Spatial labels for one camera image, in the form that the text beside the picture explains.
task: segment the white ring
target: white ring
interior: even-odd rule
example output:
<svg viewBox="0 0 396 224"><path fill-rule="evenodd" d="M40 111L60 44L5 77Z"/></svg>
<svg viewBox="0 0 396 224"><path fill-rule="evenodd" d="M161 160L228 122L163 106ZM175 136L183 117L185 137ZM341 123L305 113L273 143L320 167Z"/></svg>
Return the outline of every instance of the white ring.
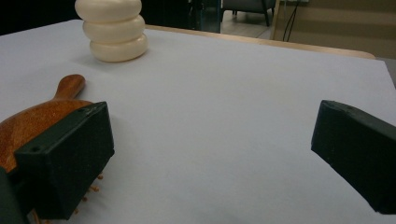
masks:
<svg viewBox="0 0 396 224"><path fill-rule="evenodd" d="M142 34L139 38L119 44L99 44L91 41L92 55L104 62L124 62L142 55L148 47L148 39Z"/></svg>
<svg viewBox="0 0 396 224"><path fill-rule="evenodd" d="M138 15L128 21L93 23L84 21L85 36L96 43L120 43L137 39L145 30L145 21Z"/></svg>
<svg viewBox="0 0 396 224"><path fill-rule="evenodd" d="M77 0L77 14L90 22L125 21L139 15L140 0Z"/></svg>

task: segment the floor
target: floor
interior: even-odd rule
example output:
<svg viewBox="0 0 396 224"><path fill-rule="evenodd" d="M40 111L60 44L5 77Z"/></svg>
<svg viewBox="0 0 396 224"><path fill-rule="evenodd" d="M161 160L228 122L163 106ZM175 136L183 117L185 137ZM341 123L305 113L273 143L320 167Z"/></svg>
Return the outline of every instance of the floor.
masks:
<svg viewBox="0 0 396 224"><path fill-rule="evenodd" d="M272 23L271 10L268 11L268 14L270 23ZM238 12L235 16L231 11L225 11L223 22L220 26L220 32L226 35L241 35L259 39L270 39L271 28L271 26L267 27L265 25L265 17L263 14ZM385 62L393 80L393 85L396 87L396 60L388 58L377 59Z"/></svg>

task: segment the chair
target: chair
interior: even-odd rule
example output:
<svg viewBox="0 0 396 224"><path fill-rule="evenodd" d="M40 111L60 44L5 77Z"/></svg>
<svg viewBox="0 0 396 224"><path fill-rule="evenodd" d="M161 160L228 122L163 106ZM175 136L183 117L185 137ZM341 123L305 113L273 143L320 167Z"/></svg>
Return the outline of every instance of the chair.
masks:
<svg viewBox="0 0 396 224"><path fill-rule="evenodd" d="M237 11L263 13L265 22L270 26L267 10L271 8L274 16L276 0L222 0L220 21L222 21L224 11L232 10L236 15Z"/></svg>

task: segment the white table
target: white table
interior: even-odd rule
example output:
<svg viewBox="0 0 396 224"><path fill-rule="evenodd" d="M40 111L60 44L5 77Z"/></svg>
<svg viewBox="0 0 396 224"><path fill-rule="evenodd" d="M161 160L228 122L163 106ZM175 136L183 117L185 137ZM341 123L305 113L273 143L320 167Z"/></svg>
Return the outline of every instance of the white table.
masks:
<svg viewBox="0 0 396 224"><path fill-rule="evenodd" d="M396 222L310 150L323 99L396 124L383 62L146 30L142 57L101 63L81 25L0 36L0 120L75 73L108 103L116 154L67 223Z"/></svg>

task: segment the table edge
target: table edge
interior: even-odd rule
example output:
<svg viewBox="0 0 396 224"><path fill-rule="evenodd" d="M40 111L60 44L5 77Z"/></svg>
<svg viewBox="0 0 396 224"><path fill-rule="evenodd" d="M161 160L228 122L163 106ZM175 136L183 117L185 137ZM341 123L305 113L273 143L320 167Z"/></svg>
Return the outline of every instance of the table edge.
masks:
<svg viewBox="0 0 396 224"><path fill-rule="evenodd" d="M173 27L164 27L164 26L148 25L148 24L146 24L146 29L174 32L174 33L182 33L182 34L187 34L187 35L200 35L200 36L233 40L233 41L244 42L244 43L268 45L268 46L281 47L281 48L287 48L287 49L309 50L309 51L314 51L314 52L323 52L323 53L330 53L330 54L337 54L337 55L344 55L344 56L350 56L350 57L375 60L375 56L373 54L364 52L364 51L353 50L353 49L335 49L335 48L328 48L328 47L321 47L321 46L305 45L305 44L290 43L290 42L281 42L281 41L276 41L276 40L259 39L259 38L252 38L252 37L245 37L245 36L238 36L238 35L224 35L224 34L209 33L209 32L194 31L194 30L185 30L185 29L179 29L179 28L173 28Z"/></svg>

